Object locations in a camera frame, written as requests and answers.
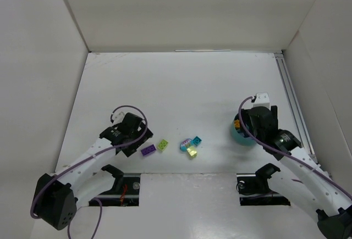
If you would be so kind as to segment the long purple lego brick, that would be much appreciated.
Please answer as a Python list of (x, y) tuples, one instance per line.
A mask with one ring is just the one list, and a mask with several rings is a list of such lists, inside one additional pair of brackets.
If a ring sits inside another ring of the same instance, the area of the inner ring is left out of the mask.
[(150, 146), (147, 146), (147, 147), (143, 148), (141, 150), (141, 154), (142, 154), (143, 157), (146, 157), (146, 156), (152, 154), (155, 151), (156, 151), (156, 147), (152, 144)]

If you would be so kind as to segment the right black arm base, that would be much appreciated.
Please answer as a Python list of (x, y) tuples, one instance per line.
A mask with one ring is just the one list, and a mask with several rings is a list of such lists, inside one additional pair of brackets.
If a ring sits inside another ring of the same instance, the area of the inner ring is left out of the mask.
[(291, 206), (291, 202), (281, 194), (271, 190), (268, 180), (279, 167), (268, 163), (255, 173), (239, 173), (236, 175), (236, 190), (241, 206)]

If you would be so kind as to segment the pale yellow lego brick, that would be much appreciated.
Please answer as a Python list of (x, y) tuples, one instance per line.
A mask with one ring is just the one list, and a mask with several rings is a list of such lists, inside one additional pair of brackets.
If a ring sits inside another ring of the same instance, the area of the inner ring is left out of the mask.
[(197, 156), (197, 150), (193, 146), (187, 149), (187, 153), (191, 159), (194, 159)]

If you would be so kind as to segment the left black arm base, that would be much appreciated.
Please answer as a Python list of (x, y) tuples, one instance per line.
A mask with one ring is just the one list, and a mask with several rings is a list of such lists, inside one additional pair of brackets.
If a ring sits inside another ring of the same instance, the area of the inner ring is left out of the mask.
[(123, 173), (116, 167), (108, 164), (102, 168), (104, 173), (114, 178), (108, 190), (100, 193), (89, 201), (89, 206), (99, 206), (98, 199), (104, 207), (137, 207), (139, 206), (139, 193), (141, 174)]

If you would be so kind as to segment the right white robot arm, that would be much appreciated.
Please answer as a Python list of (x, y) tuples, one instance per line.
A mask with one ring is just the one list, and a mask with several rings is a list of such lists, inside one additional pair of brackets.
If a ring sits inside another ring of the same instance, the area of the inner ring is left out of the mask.
[(241, 131), (298, 178), (286, 180), (283, 169), (268, 163), (255, 172), (261, 188), (308, 213), (325, 238), (350, 238), (351, 194), (324, 173), (290, 131), (279, 128), (277, 106), (239, 108), (238, 116)]

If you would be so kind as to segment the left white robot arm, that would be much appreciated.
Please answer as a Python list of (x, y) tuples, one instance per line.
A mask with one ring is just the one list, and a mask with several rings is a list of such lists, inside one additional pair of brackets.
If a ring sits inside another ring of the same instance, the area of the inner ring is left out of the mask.
[(88, 206), (96, 196), (121, 189), (124, 173), (111, 161), (119, 153), (131, 156), (152, 136), (144, 116), (126, 113), (119, 123), (101, 132), (76, 161), (39, 178), (31, 216), (56, 230), (66, 228), (78, 209)]

